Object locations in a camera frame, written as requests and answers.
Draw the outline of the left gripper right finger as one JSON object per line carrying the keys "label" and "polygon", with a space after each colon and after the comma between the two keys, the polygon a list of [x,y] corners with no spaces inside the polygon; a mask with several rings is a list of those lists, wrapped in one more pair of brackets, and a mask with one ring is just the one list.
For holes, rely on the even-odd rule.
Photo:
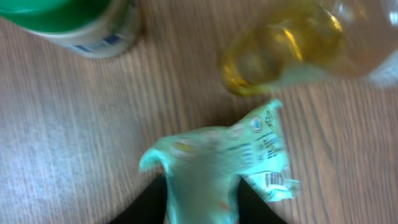
{"label": "left gripper right finger", "polygon": [[241,178],[238,185],[239,224],[287,224]]}

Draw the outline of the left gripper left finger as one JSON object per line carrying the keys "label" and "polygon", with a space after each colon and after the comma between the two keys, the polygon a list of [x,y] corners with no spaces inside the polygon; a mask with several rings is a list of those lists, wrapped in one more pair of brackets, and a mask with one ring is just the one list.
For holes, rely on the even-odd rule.
{"label": "left gripper left finger", "polygon": [[166,206],[167,184],[160,174],[109,224],[163,224]]}

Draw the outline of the teal snack bar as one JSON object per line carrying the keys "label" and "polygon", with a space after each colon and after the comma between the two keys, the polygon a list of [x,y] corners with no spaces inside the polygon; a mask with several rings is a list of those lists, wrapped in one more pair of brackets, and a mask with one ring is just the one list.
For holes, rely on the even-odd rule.
{"label": "teal snack bar", "polygon": [[169,223],[236,223],[234,192],[243,178],[264,202],[295,198],[289,153],[270,100],[232,126],[213,126],[159,139],[140,159],[145,172],[161,166]]}

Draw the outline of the green lid jar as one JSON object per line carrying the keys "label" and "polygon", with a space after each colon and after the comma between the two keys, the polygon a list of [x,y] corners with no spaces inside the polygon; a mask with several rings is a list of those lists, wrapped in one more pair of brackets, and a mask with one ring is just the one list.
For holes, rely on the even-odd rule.
{"label": "green lid jar", "polygon": [[88,58],[123,53],[142,24],[130,0],[1,0],[1,17]]}

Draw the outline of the yellow liquid bottle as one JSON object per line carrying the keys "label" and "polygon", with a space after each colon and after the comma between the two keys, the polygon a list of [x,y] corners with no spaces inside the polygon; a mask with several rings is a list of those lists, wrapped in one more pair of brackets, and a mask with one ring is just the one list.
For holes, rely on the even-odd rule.
{"label": "yellow liquid bottle", "polygon": [[397,0],[266,1],[220,70],[241,96],[336,79],[396,86]]}

